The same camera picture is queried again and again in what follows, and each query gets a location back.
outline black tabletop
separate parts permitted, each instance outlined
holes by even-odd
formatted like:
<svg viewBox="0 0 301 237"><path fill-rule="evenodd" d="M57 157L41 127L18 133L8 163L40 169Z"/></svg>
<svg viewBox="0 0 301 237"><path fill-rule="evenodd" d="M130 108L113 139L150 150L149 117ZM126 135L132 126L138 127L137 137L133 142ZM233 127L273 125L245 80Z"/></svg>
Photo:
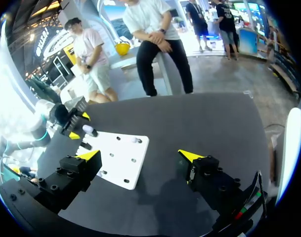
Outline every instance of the black tabletop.
<svg viewBox="0 0 301 237"><path fill-rule="evenodd" d="M218 217L204 199L177 175L178 149L217 158L224 172L249 186L262 171L269 180L269 153L253 100L244 94L205 93L161 96L90 105L98 131L145 135L149 146L134 190L95 177L59 215L101 232L122 235L197 237ZM39 177L51 174L80 141L56 133L39 159Z"/></svg>

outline yellow hard hat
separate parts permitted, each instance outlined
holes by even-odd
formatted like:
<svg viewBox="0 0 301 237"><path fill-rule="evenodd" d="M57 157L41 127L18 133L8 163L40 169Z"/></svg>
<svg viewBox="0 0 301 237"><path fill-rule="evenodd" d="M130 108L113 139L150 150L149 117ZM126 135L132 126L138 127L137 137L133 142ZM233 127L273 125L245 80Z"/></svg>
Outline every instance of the yellow hard hat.
<svg viewBox="0 0 301 237"><path fill-rule="evenodd" d="M20 168L14 164L8 164L8 167L10 167L11 170L13 170L15 173L20 174Z"/></svg>
<svg viewBox="0 0 301 237"><path fill-rule="evenodd" d="M128 42L121 42L115 45L115 50L120 56L124 56L129 52L130 44Z"/></svg>

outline white t-shirt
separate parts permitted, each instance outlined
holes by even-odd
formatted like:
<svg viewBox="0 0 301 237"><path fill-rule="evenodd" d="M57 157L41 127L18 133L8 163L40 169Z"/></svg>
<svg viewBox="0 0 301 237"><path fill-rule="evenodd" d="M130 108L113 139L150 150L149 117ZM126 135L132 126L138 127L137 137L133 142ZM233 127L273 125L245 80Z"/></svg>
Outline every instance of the white t-shirt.
<svg viewBox="0 0 301 237"><path fill-rule="evenodd" d="M126 8L123 21L131 33L144 30L149 34L161 29L162 14L170 9L170 6L162 0L139 0L135 5ZM180 39L172 24L167 29L165 39Z"/></svg>
<svg viewBox="0 0 301 237"><path fill-rule="evenodd" d="M209 9L209 13L212 16L213 19L218 19L217 10L215 8Z"/></svg>
<svg viewBox="0 0 301 237"><path fill-rule="evenodd" d="M97 31L94 29L84 29L82 34L77 36L73 42L75 55L88 63L94 48L102 44L104 43ZM103 66L107 63L108 59L102 50L97 62L93 66Z"/></svg>

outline white plate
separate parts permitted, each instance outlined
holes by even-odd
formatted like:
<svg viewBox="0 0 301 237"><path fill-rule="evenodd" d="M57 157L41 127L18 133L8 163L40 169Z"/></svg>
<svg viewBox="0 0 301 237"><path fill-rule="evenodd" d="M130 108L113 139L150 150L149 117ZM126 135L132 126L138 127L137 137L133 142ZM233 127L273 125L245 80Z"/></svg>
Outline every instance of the white plate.
<svg viewBox="0 0 301 237"><path fill-rule="evenodd" d="M83 142L92 146L91 151L101 151L99 177L128 190L136 187L148 148L148 137L98 131L97 137L86 134ZM77 155L87 152L89 150L80 146Z"/></svg>

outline white shorts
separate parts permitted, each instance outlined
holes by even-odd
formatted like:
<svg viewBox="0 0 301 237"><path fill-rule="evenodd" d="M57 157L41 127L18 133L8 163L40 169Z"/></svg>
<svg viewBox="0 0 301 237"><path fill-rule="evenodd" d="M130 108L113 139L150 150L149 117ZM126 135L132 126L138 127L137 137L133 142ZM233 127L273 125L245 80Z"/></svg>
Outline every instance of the white shorts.
<svg viewBox="0 0 301 237"><path fill-rule="evenodd" d="M104 92L111 87L109 71L109 64L103 66L97 65L92 67L88 74L83 75L88 94L93 91L104 94Z"/></svg>

